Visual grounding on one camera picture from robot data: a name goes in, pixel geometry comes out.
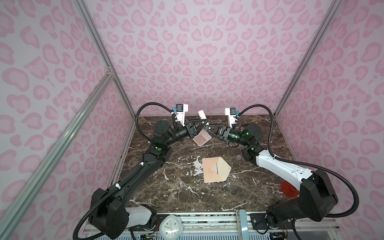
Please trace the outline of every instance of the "red circular object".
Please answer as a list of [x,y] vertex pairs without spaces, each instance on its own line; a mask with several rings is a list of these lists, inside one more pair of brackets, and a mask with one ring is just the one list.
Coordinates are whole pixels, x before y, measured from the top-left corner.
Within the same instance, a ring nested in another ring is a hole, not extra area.
[[280,187],[283,194],[287,197],[295,198],[300,194],[300,192],[287,181],[282,182]]

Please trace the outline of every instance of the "paper in envelope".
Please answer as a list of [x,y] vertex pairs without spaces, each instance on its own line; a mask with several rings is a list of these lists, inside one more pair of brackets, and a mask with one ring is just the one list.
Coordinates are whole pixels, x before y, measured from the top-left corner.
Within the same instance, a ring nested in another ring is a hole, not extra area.
[[202,161],[204,183],[224,182],[231,172],[231,166],[222,157],[203,158]]

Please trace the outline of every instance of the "pink wall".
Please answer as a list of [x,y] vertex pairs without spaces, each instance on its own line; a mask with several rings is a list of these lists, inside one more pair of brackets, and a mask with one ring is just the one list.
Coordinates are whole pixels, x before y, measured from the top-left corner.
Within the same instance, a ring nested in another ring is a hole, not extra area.
[[[357,189],[338,219],[348,240],[384,236],[384,4],[346,1],[279,116],[296,160],[328,167]],[[339,204],[352,195],[333,178]]]
[[72,239],[92,193],[106,189],[131,118],[111,83],[10,240]]
[[0,218],[106,72],[70,0],[0,3]]
[[276,109],[331,0],[85,2],[135,111],[223,114]]

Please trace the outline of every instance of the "open envelope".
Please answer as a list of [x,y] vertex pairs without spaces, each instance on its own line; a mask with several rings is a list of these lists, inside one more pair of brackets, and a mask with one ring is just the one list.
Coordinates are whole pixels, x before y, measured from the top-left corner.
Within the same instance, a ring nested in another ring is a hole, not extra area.
[[224,182],[231,171],[231,166],[222,157],[203,158],[204,183]]

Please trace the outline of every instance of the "brown marble surface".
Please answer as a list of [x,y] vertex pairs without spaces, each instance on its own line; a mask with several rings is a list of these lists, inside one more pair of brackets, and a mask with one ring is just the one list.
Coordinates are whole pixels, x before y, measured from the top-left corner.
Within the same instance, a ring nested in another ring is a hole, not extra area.
[[[228,124],[226,116],[207,116],[210,124]],[[153,125],[166,117],[140,117],[142,131],[153,138]],[[244,123],[257,123],[266,144],[270,119],[267,115],[243,115],[237,126]],[[293,159],[287,144],[274,124],[272,149],[275,154]],[[121,176],[127,174],[136,165],[141,155],[149,147],[147,141],[135,130]],[[128,207],[140,203],[151,204],[158,212],[200,212],[245,209],[247,211],[266,210],[277,202],[287,199],[280,189],[283,181],[270,171],[246,162],[241,155],[241,146],[230,148],[225,142],[212,138],[204,146],[185,138],[172,145],[173,153],[168,162],[152,174],[135,193]],[[231,167],[225,182],[205,184],[202,173],[202,158],[222,157]]]

